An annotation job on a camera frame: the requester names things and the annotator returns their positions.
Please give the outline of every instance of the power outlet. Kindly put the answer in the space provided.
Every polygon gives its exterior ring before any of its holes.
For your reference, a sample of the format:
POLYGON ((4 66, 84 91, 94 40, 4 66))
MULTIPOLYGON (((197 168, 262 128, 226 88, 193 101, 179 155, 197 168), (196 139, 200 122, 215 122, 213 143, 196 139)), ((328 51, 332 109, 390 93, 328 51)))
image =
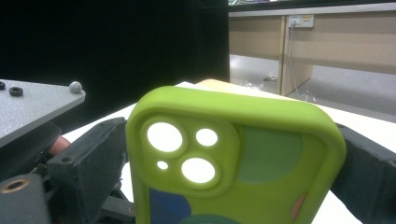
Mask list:
POLYGON ((314 27, 314 15, 290 15, 288 21, 289 27, 314 27))

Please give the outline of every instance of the black nut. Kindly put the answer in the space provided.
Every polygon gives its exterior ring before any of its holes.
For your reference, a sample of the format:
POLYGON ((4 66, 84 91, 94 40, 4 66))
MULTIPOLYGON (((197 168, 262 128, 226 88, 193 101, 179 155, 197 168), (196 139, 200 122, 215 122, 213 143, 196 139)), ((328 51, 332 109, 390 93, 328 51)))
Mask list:
POLYGON ((9 88, 9 94, 11 96, 22 96, 23 95, 23 89, 19 87, 11 87, 9 88))

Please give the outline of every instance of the camera cutout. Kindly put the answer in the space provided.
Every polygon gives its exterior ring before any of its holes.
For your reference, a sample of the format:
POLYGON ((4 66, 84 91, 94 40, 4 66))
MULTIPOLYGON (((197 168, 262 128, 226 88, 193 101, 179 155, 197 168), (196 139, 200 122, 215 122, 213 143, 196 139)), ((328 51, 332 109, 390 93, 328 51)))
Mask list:
POLYGON ((183 137, 172 124, 158 122, 148 128, 148 141, 162 152, 173 152, 183 144, 183 137))
POLYGON ((211 129, 201 129, 195 137, 198 143, 204 147, 211 147, 218 142, 218 135, 211 129))
POLYGON ((166 163, 165 161, 158 161, 157 166, 162 170, 167 170, 169 168, 168 163, 166 163))
POLYGON ((194 183, 204 184, 211 181, 216 174, 215 167, 207 160, 191 158, 183 162, 181 171, 194 183))

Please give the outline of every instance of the gray metal plate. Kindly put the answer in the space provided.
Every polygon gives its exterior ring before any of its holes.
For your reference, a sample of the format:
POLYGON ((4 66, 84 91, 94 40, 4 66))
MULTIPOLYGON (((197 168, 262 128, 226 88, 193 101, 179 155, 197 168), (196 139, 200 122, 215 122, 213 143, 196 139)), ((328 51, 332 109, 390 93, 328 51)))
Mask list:
POLYGON ((84 102, 85 92, 74 94, 69 87, 0 79, 0 147, 84 102), (9 94, 20 87, 23 96, 9 94))

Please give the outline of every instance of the white table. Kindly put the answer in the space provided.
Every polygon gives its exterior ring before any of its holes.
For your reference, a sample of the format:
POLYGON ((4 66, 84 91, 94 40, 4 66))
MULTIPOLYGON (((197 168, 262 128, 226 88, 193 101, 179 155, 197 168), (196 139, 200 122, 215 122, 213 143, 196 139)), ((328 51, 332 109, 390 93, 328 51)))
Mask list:
MULTIPOLYGON (((223 91, 237 94, 245 94, 252 96, 260 96, 267 98, 277 98, 284 100, 292 100, 290 98, 282 97, 276 94, 257 91, 253 89, 248 89, 245 87, 240 87, 234 84, 225 83, 213 79, 204 80, 197 84, 190 84, 187 82, 180 83, 178 86, 186 88, 195 88, 208 91, 223 91)), ((377 142, 379 145, 386 147, 387 149, 396 152, 396 141, 393 139, 396 134, 396 123, 387 122, 380 119, 373 119, 364 117, 361 115, 349 113, 346 111, 341 111, 326 106, 318 106, 323 111, 325 111, 334 122, 343 124, 355 132, 360 133, 373 141, 377 142)), ((71 133, 64 135, 66 139, 73 142, 85 132, 87 132, 95 124, 104 121, 106 119, 113 119, 118 117, 129 118, 134 105, 130 105, 120 111, 110 114, 102 119, 99 119, 91 124, 74 130, 71 133)), ((129 169, 129 164, 127 164, 122 171, 122 191, 128 197, 129 200, 133 200, 132 194, 132 183, 131 183, 131 173, 129 169)), ((353 217, 350 212, 345 208, 345 206, 339 201, 330 191, 326 196, 325 201, 320 207, 314 221, 315 224, 333 224, 333 223, 347 223, 356 224, 361 223, 355 217, 353 217)))

